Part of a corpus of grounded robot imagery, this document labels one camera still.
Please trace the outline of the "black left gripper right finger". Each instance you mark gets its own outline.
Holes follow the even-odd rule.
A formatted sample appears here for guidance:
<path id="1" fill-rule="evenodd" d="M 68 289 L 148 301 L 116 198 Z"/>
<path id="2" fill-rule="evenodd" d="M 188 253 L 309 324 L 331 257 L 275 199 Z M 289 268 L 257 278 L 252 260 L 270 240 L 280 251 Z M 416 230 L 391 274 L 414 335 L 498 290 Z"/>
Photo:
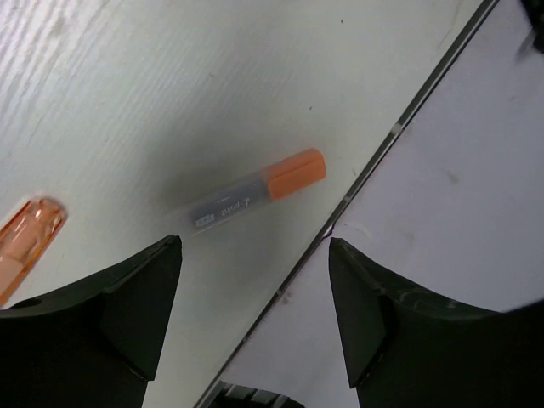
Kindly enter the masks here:
<path id="1" fill-rule="evenodd" d="M 543 304 L 495 312 L 458 302 L 329 246 L 349 386 L 363 407 L 540 407 Z"/>

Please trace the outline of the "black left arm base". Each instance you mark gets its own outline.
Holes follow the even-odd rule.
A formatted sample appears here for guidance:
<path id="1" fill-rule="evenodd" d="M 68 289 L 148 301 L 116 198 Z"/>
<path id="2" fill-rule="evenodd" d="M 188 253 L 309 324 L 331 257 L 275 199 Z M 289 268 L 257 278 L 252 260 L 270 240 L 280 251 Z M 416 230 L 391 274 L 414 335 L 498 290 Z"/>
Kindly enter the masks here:
<path id="1" fill-rule="evenodd" d="M 224 383 L 213 398 L 212 408 L 304 408 L 283 394 L 258 388 Z"/>

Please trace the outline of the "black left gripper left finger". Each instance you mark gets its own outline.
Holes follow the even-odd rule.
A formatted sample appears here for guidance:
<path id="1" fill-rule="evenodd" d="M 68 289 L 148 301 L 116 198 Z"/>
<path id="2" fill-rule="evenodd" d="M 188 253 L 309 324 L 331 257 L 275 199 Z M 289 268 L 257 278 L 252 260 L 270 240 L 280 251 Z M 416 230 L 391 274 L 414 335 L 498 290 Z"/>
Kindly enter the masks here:
<path id="1" fill-rule="evenodd" d="M 3 407 L 140 407 L 156 378 L 182 264 L 170 235 L 1 312 Z"/>

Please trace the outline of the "orange correction tape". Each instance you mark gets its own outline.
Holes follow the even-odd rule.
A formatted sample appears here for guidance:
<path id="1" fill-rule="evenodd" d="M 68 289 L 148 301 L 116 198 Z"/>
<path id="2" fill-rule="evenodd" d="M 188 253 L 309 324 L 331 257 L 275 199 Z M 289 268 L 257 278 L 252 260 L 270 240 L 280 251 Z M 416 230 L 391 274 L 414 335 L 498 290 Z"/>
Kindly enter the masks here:
<path id="1" fill-rule="evenodd" d="M 24 203 L 1 228 L 1 305 L 14 294 L 65 223 L 65 208 L 49 197 Z"/>

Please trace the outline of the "orange capped lead tube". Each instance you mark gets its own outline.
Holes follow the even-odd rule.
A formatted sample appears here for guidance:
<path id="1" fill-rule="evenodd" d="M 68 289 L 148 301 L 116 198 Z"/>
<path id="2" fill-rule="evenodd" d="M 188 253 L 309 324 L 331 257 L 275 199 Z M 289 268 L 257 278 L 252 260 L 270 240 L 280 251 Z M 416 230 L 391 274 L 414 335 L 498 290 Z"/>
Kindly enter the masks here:
<path id="1" fill-rule="evenodd" d="M 178 216 L 182 231 L 199 234 L 255 208 L 290 196 L 326 177 L 315 148 L 278 161 L 188 205 Z"/>

